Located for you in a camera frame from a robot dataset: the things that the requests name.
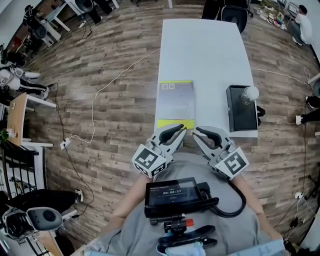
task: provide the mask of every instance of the man sitting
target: man sitting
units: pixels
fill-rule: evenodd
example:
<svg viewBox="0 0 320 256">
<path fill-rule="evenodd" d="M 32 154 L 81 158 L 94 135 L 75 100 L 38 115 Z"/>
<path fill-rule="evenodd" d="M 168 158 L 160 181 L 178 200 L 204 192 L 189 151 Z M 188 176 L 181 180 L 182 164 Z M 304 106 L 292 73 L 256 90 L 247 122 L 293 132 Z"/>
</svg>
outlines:
<svg viewBox="0 0 320 256">
<path fill-rule="evenodd" d="M 310 45 L 312 42 L 312 27 L 307 18 L 307 8 L 299 5 L 299 13 L 294 21 L 290 22 L 289 31 L 292 35 L 293 41 L 302 46 L 304 44 Z"/>
</svg>

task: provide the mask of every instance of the gray shirt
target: gray shirt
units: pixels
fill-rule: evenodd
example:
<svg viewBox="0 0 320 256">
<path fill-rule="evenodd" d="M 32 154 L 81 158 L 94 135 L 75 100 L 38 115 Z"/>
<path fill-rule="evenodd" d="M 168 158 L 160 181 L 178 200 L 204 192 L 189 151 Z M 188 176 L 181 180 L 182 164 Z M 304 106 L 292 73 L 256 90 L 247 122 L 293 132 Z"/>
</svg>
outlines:
<svg viewBox="0 0 320 256">
<path fill-rule="evenodd" d="M 175 153 L 174 162 L 160 172 L 155 182 L 194 177 L 197 183 L 207 182 L 212 197 L 219 198 L 218 207 L 225 212 L 234 212 L 242 204 L 239 195 L 224 178 L 208 166 L 208 161 L 200 155 Z M 114 255 L 158 256 L 158 239 L 165 235 L 163 224 L 152 226 L 144 214 L 144 201 L 126 218 L 122 228 L 102 235 L 92 241 L 87 250 Z M 225 256 L 234 252 L 265 244 L 270 237 L 259 228 L 257 215 L 246 205 L 243 212 L 234 218 L 223 218 L 210 210 L 186 214 L 193 219 L 193 228 L 213 225 L 216 230 L 209 238 L 217 240 L 217 245 L 205 250 L 206 255 Z"/>
</svg>

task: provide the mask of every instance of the electrical outlet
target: electrical outlet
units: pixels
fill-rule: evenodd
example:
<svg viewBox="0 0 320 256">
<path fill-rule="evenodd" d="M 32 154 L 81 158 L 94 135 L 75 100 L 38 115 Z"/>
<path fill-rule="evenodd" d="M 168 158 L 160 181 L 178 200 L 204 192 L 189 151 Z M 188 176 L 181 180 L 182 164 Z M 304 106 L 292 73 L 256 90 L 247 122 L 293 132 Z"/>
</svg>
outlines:
<svg viewBox="0 0 320 256">
<path fill-rule="evenodd" d="M 302 198 L 302 196 L 303 196 L 303 194 L 301 192 L 297 192 L 297 193 L 295 193 L 294 198 L 300 199 L 300 198 Z"/>
<path fill-rule="evenodd" d="M 65 141 L 62 141 L 60 143 L 60 148 L 61 150 L 64 150 L 69 144 L 70 144 L 70 139 L 69 138 L 66 138 Z"/>
</svg>

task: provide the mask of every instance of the wooden floor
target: wooden floor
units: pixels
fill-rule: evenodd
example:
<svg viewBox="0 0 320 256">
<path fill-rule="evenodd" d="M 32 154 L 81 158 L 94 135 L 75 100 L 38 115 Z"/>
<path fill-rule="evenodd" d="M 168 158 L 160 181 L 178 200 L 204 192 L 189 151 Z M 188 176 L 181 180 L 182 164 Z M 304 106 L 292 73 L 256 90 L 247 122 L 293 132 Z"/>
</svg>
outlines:
<svg viewBox="0 0 320 256">
<path fill-rule="evenodd" d="M 105 16 L 101 24 L 95 26 L 90 22 L 91 36 L 76 45 L 74 42 L 82 37 L 84 29 L 77 28 L 79 21 L 69 22 L 72 32 L 63 32 L 61 42 L 54 48 L 42 50 L 28 65 L 29 69 L 42 74 L 44 84 L 58 83 L 56 99 L 65 137 L 79 135 L 90 140 L 93 132 L 91 102 L 96 92 L 130 64 L 160 48 L 163 19 L 198 19 L 203 4 L 203 0 L 174 0 L 174 9 L 169 9 L 167 0 L 142 0 L 140 7 L 121 0 L 121 8 Z M 287 74 L 304 82 L 304 67 L 311 75 L 318 73 L 309 48 L 297 46 L 287 32 L 269 25 L 257 15 L 248 21 L 242 38 L 253 69 Z M 75 247 L 89 242 L 107 224 L 115 205 L 137 176 L 131 157 L 153 132 L 158 66 L 159 52 L 156 52 L 102 91 L 94 102 L 92 143 L 73 138 L 68 146 L 76 169 L 94 190 L 94 202 L 84 215 L 65 225 Z M 320 141 L 314 137 L 316 125 L 308 124 L 305 158 L 304 126 L 296 126 L 294 120 L 295 114 L 303 113 L 305 96 L 312 92 L 308 86 L 261 71 L 252 71 L 252 75 L 260 90 L 258 104 L 266 110 L 266 116 L 262 118 L 258 139 L 236 138 L 235 142 L 250 162 L 243 175 L 275 226 L 295 202 L 294 194 L 303 190 L 304 176 L 304 193 L 313 188 L 308 175 L 315 178 L 318 175 Z M 55 93 L 54 89 L 49 94 L 49 101 L 55 101 Z M 32 138 L 54 143 L 53 148 L 46 150 L 49 188 L 81 188 L 85 202 L 90 202 L 91 192 L 78 178 L 66 152 L 60 149 L 63 134 L 57 111 L 38 109 L 29 118 Z M 308 204 L 316 210 L 314 200 Z M 80 213 L 84 206 L 78 205 Z M 292 207 L 276 227 L 282 234 L 289 228 L 296 210 Z M 292 234 L 294 242 L 302 237 L 312 216 L 301 201 L 298 217 L 307 221 Z"/>
</svg>

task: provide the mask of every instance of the white table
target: white table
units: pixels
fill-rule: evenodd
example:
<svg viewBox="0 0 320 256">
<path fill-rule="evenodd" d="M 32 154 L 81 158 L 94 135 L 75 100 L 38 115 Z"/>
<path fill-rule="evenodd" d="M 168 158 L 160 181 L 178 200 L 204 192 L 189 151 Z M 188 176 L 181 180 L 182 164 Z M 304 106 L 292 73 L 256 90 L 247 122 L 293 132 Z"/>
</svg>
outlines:
<svg viewBox="0 0 320 256">
<path fill-rule="evenodd" d="M 20 96 L 16 97 L 14 100 L 10 102 L 9 106 L 9 114 L 7 120 L 7 128 L 13 129 L 15 133 L 17 133 L 17 137 L 8 138 L 8 141 L 17 145 L 17 146 L 25 146 L 25 147 L 52 147 L 52 143 L 37 143 L 32 142 L 30 138 L 23 138 L 24 133 L 24 120 L 25 120 L 25 112 L 27 109 L 27 102 L 36 102 L 42 105 L 56 108 L 57 105 L 51 102 L 33 97 L 26 93 L 21 94 Z"/>
<path fill-rule="evenodd" d="M 230 137 L 258 137 L 258 130 L 230 132 L 229 128 L 226 89 L 230 85 L 254 85 L 236 24 L 206 19 L 164 20 L 157 93 L 160 81 L 176 80 L 193 80 L 195 127 L 221 128 Z"/>
<path fill-rule="evenodd" d="M 55 20 L 56 22 L 58 22 L 66 31 L 70 31 L 70 28 L 68 28 L 59 18 L 58 15 L 59 13 L 63 10 L 63 8 L 67 5 L 66 2 L 64 2 L 63 4 L 61 4 L 59 7 L 57 7 L 55 10 L 53 10 L 52 12 L 50 12 L 45 19 L 48 22 L 52 22 L 53 20 Z"/>
</svg>

